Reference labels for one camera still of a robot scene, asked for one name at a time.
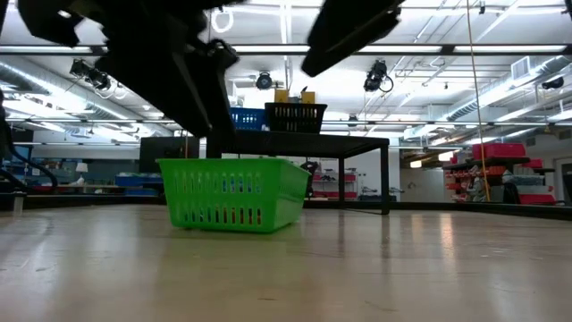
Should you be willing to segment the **black storage shelf rack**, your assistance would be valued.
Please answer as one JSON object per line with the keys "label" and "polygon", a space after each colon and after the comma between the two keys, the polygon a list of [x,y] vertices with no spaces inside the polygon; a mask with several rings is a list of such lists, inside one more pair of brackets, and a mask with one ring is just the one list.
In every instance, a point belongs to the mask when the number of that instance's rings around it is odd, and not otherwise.
{"label": "black storage shelf rack", "polygon": [[540,158],[474,159],[472,148],[461,150],[443,167],[445,188],[456,203],[492,202],[513,205],[554,206],[554,187],[547,183]]}

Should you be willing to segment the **large red storage bin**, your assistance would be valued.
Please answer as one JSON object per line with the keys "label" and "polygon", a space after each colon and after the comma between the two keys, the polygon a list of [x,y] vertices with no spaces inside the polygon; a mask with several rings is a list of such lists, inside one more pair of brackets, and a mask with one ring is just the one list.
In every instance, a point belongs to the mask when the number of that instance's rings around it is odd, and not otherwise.
{"label": "large red storage bin", "polygon": [[526,156],[526,148],[521,143],[484,143],[472,146],[474,159],[517,158]]}

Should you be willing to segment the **blue plastic basket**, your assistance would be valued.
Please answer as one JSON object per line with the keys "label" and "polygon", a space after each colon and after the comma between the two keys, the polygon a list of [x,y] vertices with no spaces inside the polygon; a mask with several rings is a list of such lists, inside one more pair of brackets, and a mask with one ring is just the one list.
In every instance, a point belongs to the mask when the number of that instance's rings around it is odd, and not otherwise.
{"label": "blue plastic basket", "polygon": [[266,126],[264,109],[231,107],[230,115],[237,130],[262,131]]}

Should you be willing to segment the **black perforated metal riser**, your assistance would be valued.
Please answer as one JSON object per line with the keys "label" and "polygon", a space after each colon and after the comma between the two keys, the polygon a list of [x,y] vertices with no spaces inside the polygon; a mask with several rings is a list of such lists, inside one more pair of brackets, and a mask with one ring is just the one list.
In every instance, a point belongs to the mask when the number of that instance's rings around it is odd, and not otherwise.
{"label": "black perforated metal riser", "polygon": [[324,157],[338,161],[339,174],[344,174],[345,160],[373,150],[380,151],[379,202],[347,201],[345,183],[339,182],[339,197],[334,201],[306,201],[305,208],[376,210],[382,216],[390,214],[389,145],[385,138],[334,136],[323,134],[238,130],[232,137],[211,133],[206,139],[206,157],[220,158],[222,154]]}

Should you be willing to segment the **black metal table frame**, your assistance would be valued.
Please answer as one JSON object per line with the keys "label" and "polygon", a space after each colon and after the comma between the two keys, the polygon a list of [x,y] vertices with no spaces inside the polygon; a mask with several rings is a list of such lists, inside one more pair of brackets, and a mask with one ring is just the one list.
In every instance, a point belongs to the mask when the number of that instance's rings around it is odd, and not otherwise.
{"label": "black metal table frame", "polygon": [[[0,211],[13,209],[14,201],[23,197],[24,209],[41,208],[73,208],[111,205],[160,205],[166,201],[159,197],[139,197],[121,195],[32,195],[0,193]],[[341,206],[338,201],[307,200],[303,208],[308,209],[344,209],[381,214],[383,203],[365,201],[345,201]],[[572,222],[572,207],[511,205],[500,203],[434,203],[434,202],[390,202],[389,210],[407,211],[446,211],[473,212],[506,216],[522,216],[550,220]]]}

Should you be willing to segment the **black background monitor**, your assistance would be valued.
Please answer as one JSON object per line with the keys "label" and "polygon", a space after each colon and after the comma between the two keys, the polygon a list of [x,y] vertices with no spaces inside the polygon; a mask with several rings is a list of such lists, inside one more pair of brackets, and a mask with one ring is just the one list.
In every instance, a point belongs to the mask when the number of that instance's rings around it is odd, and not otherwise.
{"label": "black background monitor", "polygon": [[199,158],[200,141],[195,137],[149,137],[139,145],[139,171],[145,174],[161,172],[157,159]]}

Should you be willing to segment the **black overhead frame bar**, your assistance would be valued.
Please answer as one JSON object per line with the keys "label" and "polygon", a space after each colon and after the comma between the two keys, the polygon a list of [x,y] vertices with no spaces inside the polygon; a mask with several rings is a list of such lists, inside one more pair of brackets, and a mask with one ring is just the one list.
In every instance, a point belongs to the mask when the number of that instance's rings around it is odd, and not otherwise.
{"label": "black overhead frame bar", "polygon": [[[236,45],[232,47],[239,55],[304,55],[306,45]],[[106,46],[25,46],[0,45],[0,55],[65,55],[96,56],[107,51]],[[556,45],[430,45],[374,44],[359,49],[354,55],[407,55],[407,56],[463,56],[471,53],[480,56],[502,55],[572,55],[572,44]]]}

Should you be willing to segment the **green plastic basket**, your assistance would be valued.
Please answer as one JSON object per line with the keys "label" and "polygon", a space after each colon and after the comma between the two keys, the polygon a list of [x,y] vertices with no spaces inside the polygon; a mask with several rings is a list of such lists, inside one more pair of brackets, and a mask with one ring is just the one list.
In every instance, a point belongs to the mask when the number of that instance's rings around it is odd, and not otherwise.
{"label": "green plastic basket", "polygon": [[159,159],[173,226],[273,233],[299,220],[310,173],[281,158]]}

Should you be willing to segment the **white shelf with red bins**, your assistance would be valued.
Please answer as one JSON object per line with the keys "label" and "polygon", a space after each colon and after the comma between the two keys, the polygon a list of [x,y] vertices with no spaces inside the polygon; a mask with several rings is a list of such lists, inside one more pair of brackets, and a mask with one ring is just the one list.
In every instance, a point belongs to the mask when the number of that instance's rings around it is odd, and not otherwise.
{"label": "white shelf with red bins", "polygon": [[[340,175],[332,169],[325,172],[316,172],[313,176],[312,188],[317,198],[338,199],[340,196]],[[358,173],[345,172],[344,179],[344,199],[352,200],[358,198]]]}

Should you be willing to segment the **black plastic basket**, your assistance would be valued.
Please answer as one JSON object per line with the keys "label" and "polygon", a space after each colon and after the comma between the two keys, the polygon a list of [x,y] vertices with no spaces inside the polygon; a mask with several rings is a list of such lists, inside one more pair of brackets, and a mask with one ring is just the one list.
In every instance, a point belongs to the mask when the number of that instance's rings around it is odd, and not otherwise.
{"label": "black plastic basket", "polygon": [[270,131],[319,134],[326,104],[265,103],[266,126]]}

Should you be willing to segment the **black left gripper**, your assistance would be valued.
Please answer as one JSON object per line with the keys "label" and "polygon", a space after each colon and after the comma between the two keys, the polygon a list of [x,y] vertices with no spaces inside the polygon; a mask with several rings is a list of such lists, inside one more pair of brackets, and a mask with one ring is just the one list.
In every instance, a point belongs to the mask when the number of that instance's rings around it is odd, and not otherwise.
{"label": "black left gripper", "polygon": [[219,38],[204,42],[205,11],[239,0],[17,0],[36,38],[75,47],[76,28],[101,26],[107,53],[96,67],[193,136],[233,136],[225,73],[239,61]]}

